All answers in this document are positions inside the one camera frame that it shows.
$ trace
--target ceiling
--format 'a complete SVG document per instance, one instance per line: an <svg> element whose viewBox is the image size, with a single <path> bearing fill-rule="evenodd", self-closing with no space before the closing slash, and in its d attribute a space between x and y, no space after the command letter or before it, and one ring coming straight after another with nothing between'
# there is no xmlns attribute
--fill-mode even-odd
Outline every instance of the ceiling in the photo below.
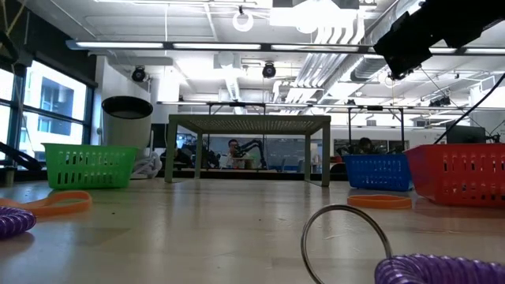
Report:
<svg viewBox="0 0 505 284"><path fill-rule="evenodd" d="M393 0L377 0L377 9L365 14L365 27L369 26ZM137 41L220 41L255 43L311 43L316 36L304 34L293 27L274 27L265 19L271 0L259 1L263 8L255 9L254 25L249 32L239 32L231 24L236 8L209 8L210 19L203 6L132 5L105 3L93 0L37 0L28 1L32 11L80 40L137 40ZM485 31L471 45L483 47L505 46L505 22ZM125 70L133 65L120 63L121 58L170 57L184 73L187 85L185 99L191 95L215 94L226 88L225 81L213 70L215 52L188 51L125 51L110 56L109 62ZM272 90L275 80L264 79L261 70L265 61L273 61L277 77L295 77L304 65L306 54L295 53L240 53L241 65L248 66L238 79L240 88ZM401 84L389 88L384 77L374 84L365 84L358 91L360 101L385 103L395 98L411 103L437 88L450 87L452 99L464 104L468 99L468 87L479 79L489 77L490 72L505 70L505 57L434 57L423 64L423 72L417 72ZM146 66L149 73L157 74L162 66Z"/></svg>

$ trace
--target table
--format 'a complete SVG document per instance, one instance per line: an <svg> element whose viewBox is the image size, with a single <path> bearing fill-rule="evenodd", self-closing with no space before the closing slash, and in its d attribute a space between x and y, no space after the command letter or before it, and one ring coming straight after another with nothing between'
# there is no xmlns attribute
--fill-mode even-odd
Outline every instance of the table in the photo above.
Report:
<svg viewBox="0 0 505 284"><path fill-rule="evenodd" d="M329 116L170 114L168 119L166 132L168 145L175 145L179 125L197 135L195 178L200 178L204 134L304 135L305 180L310 181L310 138L312 134L323 130L323 173L320 185L327 187L330 184L331 117ZM165 181L169 183L172 182L173 161L174 147L167 147Z"/></svg>

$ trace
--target wooden table surface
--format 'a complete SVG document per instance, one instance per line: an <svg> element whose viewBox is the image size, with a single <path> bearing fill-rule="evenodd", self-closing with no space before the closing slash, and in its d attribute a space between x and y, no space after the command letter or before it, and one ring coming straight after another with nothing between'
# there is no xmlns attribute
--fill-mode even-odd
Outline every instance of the wooden table surface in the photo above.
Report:
<svg viewBox="0 0 505 284"><path fill-rule="evenodd" d="M46 182L0 189L18 201L44 198ZM346 182L322 189L301 181L132 181L89 191L86 213L40 219L0 241L0 283L312 283L300 255L301 229L326 204L345 204ZM440 207L365 209L394 254L432 253L505 262L505 211ZM373 283L384 251L355 215L330 212L309 235L309 255L328 284Z"/></svg>

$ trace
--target purple coiled cord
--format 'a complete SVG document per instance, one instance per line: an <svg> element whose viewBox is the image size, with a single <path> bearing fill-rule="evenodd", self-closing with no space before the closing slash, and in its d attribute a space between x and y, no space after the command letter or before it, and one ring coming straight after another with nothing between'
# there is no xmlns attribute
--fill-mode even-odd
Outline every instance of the purple coiled cord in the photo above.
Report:
<svg viewBox="0 0 505 284"><path fill-rule="evenodd" d="M36 217L30 211L0 206L0 239L30 230L36 222Z"/></svg>
<svg viewBox="0 0 505 284"><path fill-rule="evenodd" d="M322 214L342 210L362 217L377 232L386 251L386 259L376 267L376 284L505 284L505 267L498 263L467 260L449 256L392 256L386 234L363 211L348 205L327 205L307 221L301 235L301 256L310 277L316 284L324 284L316 275L307 254L307 236L312 223Z"/></svg>

